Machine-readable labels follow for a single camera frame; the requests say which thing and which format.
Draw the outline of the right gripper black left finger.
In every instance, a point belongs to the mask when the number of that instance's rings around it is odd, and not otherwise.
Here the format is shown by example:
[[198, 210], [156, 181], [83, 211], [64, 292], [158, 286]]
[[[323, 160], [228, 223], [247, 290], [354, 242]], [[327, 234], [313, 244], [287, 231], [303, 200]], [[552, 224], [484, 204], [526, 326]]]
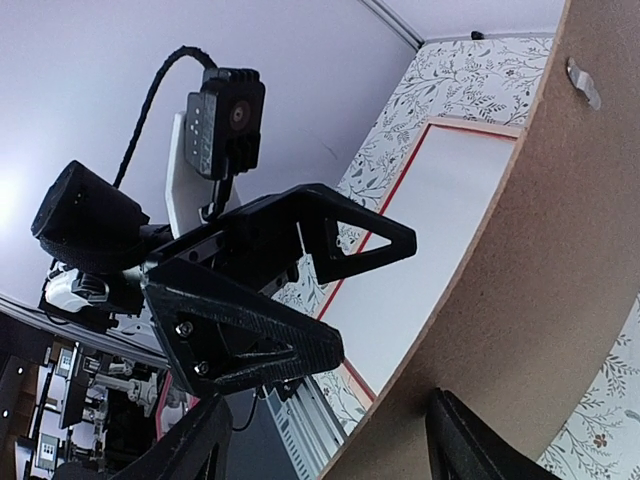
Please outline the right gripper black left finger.
[[200, 401], [149, 451], [115, 475], [131, 480], [225, 479], [231, 410], [221, 395]]

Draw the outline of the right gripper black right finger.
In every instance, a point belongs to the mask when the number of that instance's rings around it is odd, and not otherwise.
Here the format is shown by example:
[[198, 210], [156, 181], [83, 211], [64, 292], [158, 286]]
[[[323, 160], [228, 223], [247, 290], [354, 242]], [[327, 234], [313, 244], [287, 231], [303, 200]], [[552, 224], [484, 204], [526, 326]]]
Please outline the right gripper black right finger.
[[425, 429], [433, 479], [556, 477], [510, 446], [449, 390], [436, 388], [430, 393]]

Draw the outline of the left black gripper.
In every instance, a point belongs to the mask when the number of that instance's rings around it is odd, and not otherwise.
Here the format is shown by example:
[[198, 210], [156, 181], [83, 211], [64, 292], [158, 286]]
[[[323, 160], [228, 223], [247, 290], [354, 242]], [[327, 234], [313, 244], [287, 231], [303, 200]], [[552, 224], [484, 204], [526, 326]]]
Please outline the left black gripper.
[[156, 326], [162, 319], [177, 323], [177, 334], [186, 337], [197, 319], [208, 318], [218, 331], [197, 350], [228, 369], [238, 355], [284, 349], [268, 333], [267, 320], [307, 318], [272, 299], [290, 274], [298, 277], [303, 256], [311, 258], [318, 282], [331, 283], [416, 252], [413, 229], [323, 184], [304, 184], [258, 198], [154, 249], [142, 286], [160, 344]]

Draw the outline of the brown cardboard backing board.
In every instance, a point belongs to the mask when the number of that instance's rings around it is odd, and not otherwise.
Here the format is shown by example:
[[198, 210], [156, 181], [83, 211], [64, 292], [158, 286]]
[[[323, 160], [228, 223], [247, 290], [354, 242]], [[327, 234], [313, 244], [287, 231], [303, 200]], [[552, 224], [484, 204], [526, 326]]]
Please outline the brown cardboard backing board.
[[460, 266], [326, 479], [427, 479], [460, 398], [537, 460], [639, 289], [639, 5], [565, 4], [541, 85]]

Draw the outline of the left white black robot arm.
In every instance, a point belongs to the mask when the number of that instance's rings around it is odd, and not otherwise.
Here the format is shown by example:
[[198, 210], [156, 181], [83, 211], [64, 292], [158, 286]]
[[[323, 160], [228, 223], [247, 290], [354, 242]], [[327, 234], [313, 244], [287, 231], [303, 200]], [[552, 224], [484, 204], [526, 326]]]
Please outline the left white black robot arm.
[[31, 231], [44, 251], [80, 273], [84, 303], [132, 314], [147, 305], [174, 377], [197, 397], [343, 362], [336, 329], [274, 300], [297, 280], [302, 256], [327, 284], [417, 250], [411, 228], [322, 184], [263, 196], [171, 238], [79, 162], [50, 187]]

